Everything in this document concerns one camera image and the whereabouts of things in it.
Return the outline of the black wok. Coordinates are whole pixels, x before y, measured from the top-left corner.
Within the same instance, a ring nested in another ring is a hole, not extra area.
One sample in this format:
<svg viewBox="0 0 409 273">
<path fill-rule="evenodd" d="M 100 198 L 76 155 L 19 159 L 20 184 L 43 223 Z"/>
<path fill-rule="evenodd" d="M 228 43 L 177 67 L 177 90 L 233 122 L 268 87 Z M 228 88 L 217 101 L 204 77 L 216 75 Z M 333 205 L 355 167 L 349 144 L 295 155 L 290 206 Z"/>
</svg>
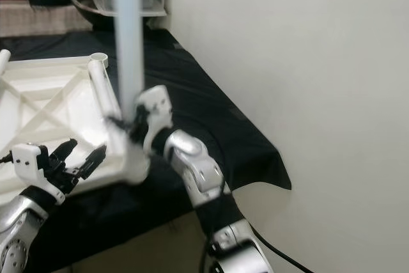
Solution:
<svg viewBox="0 0 409 273">
<path fill-rule="evenodd" d="M 166 0 L 152 0 L 154 3 L 141 10 L 143 27 L 150 29 L 151 23 L 167 15 Z M 114 14 L 97 9 L 93 0 L 71 0 L 73 7 L 79 11 L 82 18 L 90 22 L 94 31 L 114 31 Z"/>
</svg>

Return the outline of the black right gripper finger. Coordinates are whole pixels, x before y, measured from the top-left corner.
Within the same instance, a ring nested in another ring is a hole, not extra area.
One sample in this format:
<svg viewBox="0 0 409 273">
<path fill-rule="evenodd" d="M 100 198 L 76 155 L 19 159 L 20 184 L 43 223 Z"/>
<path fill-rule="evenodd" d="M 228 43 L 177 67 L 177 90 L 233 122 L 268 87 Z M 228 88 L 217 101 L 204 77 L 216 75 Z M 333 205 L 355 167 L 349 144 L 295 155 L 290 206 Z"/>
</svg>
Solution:
<svg viewBox="0 0 409 273">
<path fill-rule="evenodd" d="M 114 114 L 106 115 L 106 121 L 109 126 L 118 129 L 126 136 L 130 136 L 132 130 L 134 129 L 133 124 L 123 121 L 123 119 L 116 117 Z"/>
</svg>

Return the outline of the black tablecloth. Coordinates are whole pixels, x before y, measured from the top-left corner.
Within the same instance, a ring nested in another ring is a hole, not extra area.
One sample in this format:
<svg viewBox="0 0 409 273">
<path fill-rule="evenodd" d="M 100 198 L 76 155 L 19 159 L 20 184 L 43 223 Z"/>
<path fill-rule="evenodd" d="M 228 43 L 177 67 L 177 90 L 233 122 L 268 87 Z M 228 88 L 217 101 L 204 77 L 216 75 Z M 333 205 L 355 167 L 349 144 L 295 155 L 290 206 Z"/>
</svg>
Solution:
<svg viewBox="0 0 409 273">
<path fill-rule="evenodd" d="M 145 36 L 147 86 L 167 87 L 173 123 L 204 142 L 231 175 L 230 187 L 263 182 L 290 189 L 278 149 L 216 85 L 193 55 L 166 30 Z M 114 34 L 3 37 L 0 48 L 14 61 L 107 54 L 112 86 L 119 86 Z M 33 241 L 24 273 L 52 273 L 189 214 L 192 206 L 179 176 L 158 159 L 140 185 L 116 183 L 71 195 L 47 218 Z"/>
</svg>

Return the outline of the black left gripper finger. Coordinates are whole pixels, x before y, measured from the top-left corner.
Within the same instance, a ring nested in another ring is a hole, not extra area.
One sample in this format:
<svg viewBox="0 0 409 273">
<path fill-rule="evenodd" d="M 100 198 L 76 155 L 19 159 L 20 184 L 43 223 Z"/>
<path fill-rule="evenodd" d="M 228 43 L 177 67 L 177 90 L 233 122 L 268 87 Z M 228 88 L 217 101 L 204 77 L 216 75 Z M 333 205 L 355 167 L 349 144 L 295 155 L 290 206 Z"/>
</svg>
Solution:
<svg viewBox="0 0 409 273">
<path fill-rule="evenodd" d="M 67 159 L 73 152 L 74 148 L 75 139 L 70 138 L 67 141 L 59 144 L 59 146 L 52 151 L 52 153 L 50 154 L 50 159 L 52 159 L 52 161 L 64 162 L 65 159 Z"/>
<path fill-rule="evenodd" d="M 79 166 L 79 177 L 81 179 L 88 179 L 91 174 L 99 168 L 106 157 L 106 145 L 100 145 L 91 151 L 90 154 L 86 157 L 84 163 Z"/>
</svg>

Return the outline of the white plastic children table top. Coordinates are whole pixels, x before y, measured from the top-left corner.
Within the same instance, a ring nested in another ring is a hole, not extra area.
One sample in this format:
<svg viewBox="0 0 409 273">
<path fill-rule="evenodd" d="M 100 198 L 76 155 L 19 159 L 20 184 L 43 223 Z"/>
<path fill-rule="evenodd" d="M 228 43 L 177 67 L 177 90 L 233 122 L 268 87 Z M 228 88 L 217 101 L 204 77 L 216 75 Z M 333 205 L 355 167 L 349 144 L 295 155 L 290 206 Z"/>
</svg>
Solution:
<svg viewBox="0 0 409 273">
<path fill-rule="evenodd" d="M 13 145 L 42 144 L 50 150 L 70 138 L 78 143 L 67 159 L 78 167 L 91 150 L 106 145 L 106 157 L 76 193 L 114 183 L 138 185 L 151 163 L 128 143 L 126 135 L 108 126 L 100 112 L 88 72 L 89 56 L 14 61 L 0 76 L 0 154 Z"/>
</svg>

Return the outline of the beige covered low bench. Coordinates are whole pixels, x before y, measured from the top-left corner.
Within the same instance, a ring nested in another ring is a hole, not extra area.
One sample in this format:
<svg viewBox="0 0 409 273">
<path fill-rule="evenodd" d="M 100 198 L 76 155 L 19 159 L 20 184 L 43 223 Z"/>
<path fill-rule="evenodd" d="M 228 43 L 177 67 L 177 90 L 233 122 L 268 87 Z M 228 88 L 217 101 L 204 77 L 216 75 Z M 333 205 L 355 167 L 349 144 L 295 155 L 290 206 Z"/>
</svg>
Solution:
<svg viewBox="0 0 409 273">
<path fill-rule="evenodd" d="M 93 25 L 72 5 L 37 7 L 28 3 L 0 4 L 0 36 L 61 35 L 90 31 Z"/>
</svg>

